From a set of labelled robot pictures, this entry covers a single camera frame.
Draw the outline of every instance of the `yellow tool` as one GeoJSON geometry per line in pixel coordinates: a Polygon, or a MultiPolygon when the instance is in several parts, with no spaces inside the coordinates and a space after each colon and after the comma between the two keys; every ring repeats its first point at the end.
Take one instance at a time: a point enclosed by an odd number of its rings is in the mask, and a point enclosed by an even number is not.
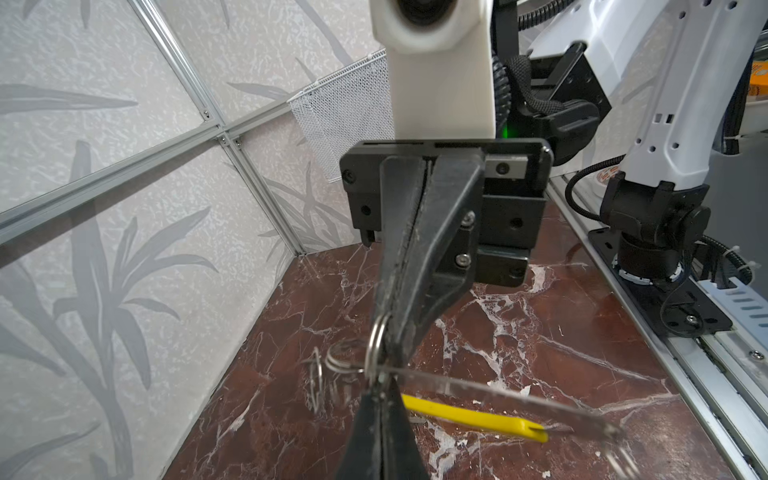
{"type": "Polygon", "coordinates": [[[406,405],[408,410],[423,413],[424,415],[432,417],[438,417],[450,422],[460,423],[462,425],[483,430],[491,430],[505,435],[523,437],[541,443],[545,443],[549,440],[549,436],[543,426],[526,419],[460,409],[459,407],[451,407],[437,402],[430,402],[429,400],[417,399],[416,397],[405,394],[402,396],[402,402],[406,405]]]}

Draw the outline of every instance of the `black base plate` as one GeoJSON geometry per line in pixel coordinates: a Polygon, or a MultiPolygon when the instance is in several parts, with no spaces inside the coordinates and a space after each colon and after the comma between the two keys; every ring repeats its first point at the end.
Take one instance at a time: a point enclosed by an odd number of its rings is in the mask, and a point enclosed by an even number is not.
{"type": "MultiPolygon", "coordinates": [[[[600,257],[607,265],[613,263],[619,245],[619,233],[611,231],[608,228],[592,230],[588,234],[589,240],[600,254],[600,257]]],[[[667,309],[664,315],[664,322],[668,328],[662,324],[660,317],[661,304],[669,295],[672,288],[660,288],[655,285],[637,285],[621,278],[618,270],[611,268],[616,280],[629,294],[632,303],[643,314],[646,323],[658,336],[674,335],[671,330],[680,332],[683,335],[695,331],[696,327],[686,323],[685,318],[693,315],[703,320],[703,333],[722,332],[730,330],[733,325],[728,317],[718,308],[707,295],[696,285],[690,277],[685,280],[683,286],[674,293],[674,297],[667,303],[667,309]]]]}

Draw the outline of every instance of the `red marble surface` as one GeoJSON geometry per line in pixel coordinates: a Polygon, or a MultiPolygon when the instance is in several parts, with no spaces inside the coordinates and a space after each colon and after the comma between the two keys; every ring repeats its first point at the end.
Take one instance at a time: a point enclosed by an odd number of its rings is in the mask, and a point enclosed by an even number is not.
{"type": "MultiPolygon", "coordinates": [[[[376,246],[360,245],[294,261],[166,480],[333,477],[359,386],[340,386],[353,400],[333,406],[327,372],[325,410],[312,413],[301,361],[367,336],[378,261],[376,246]]],[[[646,479],[733,478],[553,205],[525,285],[475,284],[411,367],[599,412],[626,428],[646,479]]],[[[615,478],[595,442],[539,444],[432,420],[414,430],[432,478],[615,478]]]]}

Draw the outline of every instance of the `metal beam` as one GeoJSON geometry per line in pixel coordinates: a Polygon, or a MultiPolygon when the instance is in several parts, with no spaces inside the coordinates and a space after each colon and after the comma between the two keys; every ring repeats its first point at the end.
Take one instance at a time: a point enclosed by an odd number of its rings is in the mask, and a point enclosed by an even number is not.
{"type": "MultiPolygon", "coordinates": [[[[685,399],[691,412],[696,416],[704,431],[709,435],[712,443],[723,456],[723,459],[730,467],[734,476],[739,480],[760,480],[757,473],[744,459],[744,454],[728,433],[725,426],[723,426],[717,416],[712,412],[710,405],[707,404],[707,401],[701,395],[694,383],[691,382],[691,379],[688,378],[688,375],[680,366],[680,363],[677,362],[677,359],[670,351],[670,348],[666,343],[662,342],[653,330],[650,329],[648,324],[642,320],[642,315],[637,308],[635,308],[629,296],[624,292],[624,289],[621,288],[618,281],[616,281],[616,277],[614,277],[610,267],[603,263],[600,255],[587,238],[588,230],[593,227],[602,227],[602,225],[593,220],[582,219],[581,217],[576,216],[573,210],[571,210],[565,202],[565,184],[566,181],[563,180],[562,177],[549,179],[547,194],[558,205],[563,217],[565,217],[566,221],[571,225],[571,228],[573,228],[576,236],[581,241],[582,246],[592,258],[598,269],[600,269],[603,277],[608,281],[608,284],[611,285],[611,289],[621,302],[621,305],[634,321],[637,331],[643,336],[643,339],[651,352],[654,353],[659,363],[663,366],[667,374],[669,374],[677,389],[680,390],[680,394],[683,399],[685,399]]],[[[680,341],[687,341],[689,344],[698,348],[692,339],[680,339],[680,341]]]]}
{"type": "Polygon", "coordinates": [[[290,104],[288,103],[288,99],[297,93],[299,93],[299,91],[294,91],[293,93],[286,95],[286,97],[281,100],[275,100],[274,102],[259,108],[253,113],[249,113],[248,115],[238,118],[227,126],[227,132],[232,138],[239,137],[240,135],[253,130],[259,125],[263,125],[266,122],[274,120],[281,115],[287,114],[290,112],[290,104]]]}
{"type": "Polygon", "coordinates": [[[185,134],[13,207],[0,214],[0,244],[120,187],[184,152],[215,140],[221,134],[221,127],[214,122],[204,122],[185,134]]]}
{"type": "MultiPolygon", "coordinates": [[[[293,251],[294,255],[305,254],[306,250],[301,244],[299,236],[296,234],[293,227],[291,227],[283,214],[283,211],[277,205],[277,201],[275,200],[272,191],[266,185],[263,177],[250,162],[250,159],[243,154],[239,146],[233,145],[233,139],[236,138],[238,134],[233,133],[230,128],[227,127],[226,122],[224,121],[224,116],[214,100],[214,96],[211,94],[200,74],[197,73],[194,65],[192,65],[189,55],[187,55],[181,47],[181,43],[176,38],[176,35],[168,24],[166,18],[163,16],[155,0],[128,1],[136,11],[136,15],[138,15],[142,23],[144,23],[150,36],[154,39],[154,42],[163,52],[170,67],[174,70],[174,73],[187,90],[187,93],[192,98],[192,101],[195,103],[198,110],[200,110],[200,113],[205,118],[210,118],[217,122],[224,130],[220,136],[221,146],[227,152],[227,156],[232,160],[237,171],[240,172],[240,175],[243,177],[250,192],[256,198],[262,210],[264,210],[264,213],[272,222],[272,225],[274,225],[277,233],[293,251]]],[[[283,113],[290,111],[290,106],[285,102],[283,103],[287,106],[287,110],[283,113]]]]}

